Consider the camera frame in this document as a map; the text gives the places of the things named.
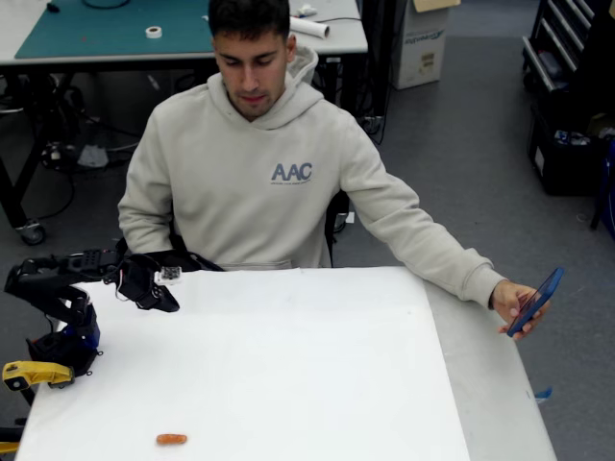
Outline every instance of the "smartphone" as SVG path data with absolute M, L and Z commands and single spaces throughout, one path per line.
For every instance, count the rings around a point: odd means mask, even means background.
M 510 325 L 507 332 L 508 336 L 512 338 L 516 332 L 521 331 L 523 325 L 531 320 L 531 317 L 538 309 L 540 309 L 540 307 L 545 305 L 545 303 L 555 292 L 555 288 L 559 285 L 559 281 L 563 275 L 564 270 L 561 267 L 558 267 L 553 271 L 549 278 L 546 279 L 542 285 L 540 285 L 540 288 L 538 288 L 536 292 L 529 297 L 529 299 L 519 310 L 519 315 L 512 322 L 512 325 Z

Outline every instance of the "orange object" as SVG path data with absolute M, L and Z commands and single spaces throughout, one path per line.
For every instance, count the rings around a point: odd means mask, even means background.
M 185 444 L 187 440 L 187 436 L 181 434 L 161 434 L 156 438 L 158 445 Z

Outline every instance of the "green cutting mat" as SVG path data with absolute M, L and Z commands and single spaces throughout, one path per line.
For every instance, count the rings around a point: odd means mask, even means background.
M 89 0 L 95 5 L 119 1 Z M 209 0 L 132 0 L 116 10 L 94 10 L 81 0 L 53 3 L 60 12 L 42 14 L 17 59 L 212 51 L 211 32 L 203 19 Z M 162 27 L 161 38 L 145 36 L 151 26 Z

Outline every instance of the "hoodie sleeve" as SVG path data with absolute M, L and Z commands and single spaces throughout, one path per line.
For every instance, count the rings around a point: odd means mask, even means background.
M 119 227 L 134 253 L 172 250 L 169 240 L 171 185 L 152 113 L 128 169 L 126 193 L 119 203 Z
M 416 275 L 463 301 L 487 307 L 496 284 L 504 279 L 493 270 L 491 261 L 473 249 L 464 250 L 419 208 L 418 195 L 386 173 L 371 139 L 350 116 L 344 133 L 340 186 L 365 228 Z

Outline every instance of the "hoodie hood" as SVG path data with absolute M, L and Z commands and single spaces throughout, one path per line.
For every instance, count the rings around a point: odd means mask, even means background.
M 314 50 L 298 45 L 295 60 L 286 68 L 284 93 L 269 111 L 252 123 L 231 104 L 221 73 L 209 77 L 209 94 L 215 107 L 234 123 L 247 124 L 258 130 L 276 130 L 292 122 L 323 99 L 322 93 L 311 87 L 317 63 L 318 55 Z

